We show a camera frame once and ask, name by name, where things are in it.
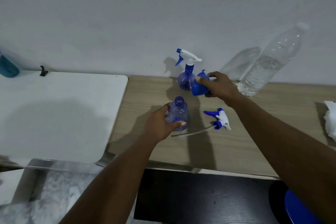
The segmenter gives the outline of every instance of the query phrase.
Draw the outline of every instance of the white tissue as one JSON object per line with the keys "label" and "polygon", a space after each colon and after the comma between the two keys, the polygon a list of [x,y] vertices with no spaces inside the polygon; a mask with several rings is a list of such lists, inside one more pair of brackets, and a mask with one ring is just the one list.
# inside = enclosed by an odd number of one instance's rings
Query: white tissue
{"label": "white tissue", "polygon": [[332,101],[324,101],[328,107],[326,112],[325,119],[325,130],[334,141],[336,142],[336,103]]}

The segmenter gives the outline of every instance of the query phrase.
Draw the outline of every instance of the blue trigger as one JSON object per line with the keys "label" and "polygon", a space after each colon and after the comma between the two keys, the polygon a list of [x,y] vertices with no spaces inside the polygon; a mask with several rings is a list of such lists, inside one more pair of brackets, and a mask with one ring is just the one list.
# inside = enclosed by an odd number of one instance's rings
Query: blue trigger
{"label": "blue trigger", "polygon": [[219,115],[219,112],[209,112],[209,111],[204,111],[206,115],[216,117],[216,115]]}
{"label": "blue trigger", "polygon": [[176,63],[175,66],[177,66],[178,64],[180,64],[183,61],[183,57],[181,57],[181,54],[179,55],[179,59],[178,62]]}

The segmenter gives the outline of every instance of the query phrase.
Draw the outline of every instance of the countertop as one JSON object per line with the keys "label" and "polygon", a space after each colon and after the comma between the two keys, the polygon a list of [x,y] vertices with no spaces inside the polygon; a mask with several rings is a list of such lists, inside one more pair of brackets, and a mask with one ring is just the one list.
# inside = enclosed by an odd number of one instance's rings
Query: countertop
{"label": "countertop", "polygon": [[[175,78],[132,76],[122,100],[107,151],[122,153],[141,134],[149,113],[176,96],[182,96],[189,108],[188,132],[211,125],[214,118],[203,111],[226,112],[231,131],[224,128],[189,136],[172,133],[155,147],[150,160],[242,174],[277,176],[250,138],[235,111],[217,98],[195,97],[179,88]],[[270,114],[317,140],[335,146],[324,131],[324,100],[336,99],[336,86],[268,83],[251,100]]]}

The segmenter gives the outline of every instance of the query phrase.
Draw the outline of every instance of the blue spray bottle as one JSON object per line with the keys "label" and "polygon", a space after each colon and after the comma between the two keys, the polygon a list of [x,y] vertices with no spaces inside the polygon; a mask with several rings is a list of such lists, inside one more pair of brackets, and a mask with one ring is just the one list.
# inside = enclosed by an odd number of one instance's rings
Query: blue spray bottle
{"label": "blue spray bottle", "polygon": [[183,49],[177,49],[176,52],[179,53],[179,60],[178,60],[178,62],[176,63],[175,66],[177,66],[178,64],[180,64],[184,60],[183,56],[189,58],[188,61],[187,61],[187,64],[185,65],[185,70],[184,70],[184,72],[180,73],[180,75],[177,78],[177,82],[178,82],[181,89],[191,90],[193,82],[195,80],[195,75],[193,74],[194,62],[196,62],[196,61],[200,62],[200,61],[202,61],[202,59],[199,59],[198,57],[196,57],[191,52],[188,52],[188,51],[183,50]]}

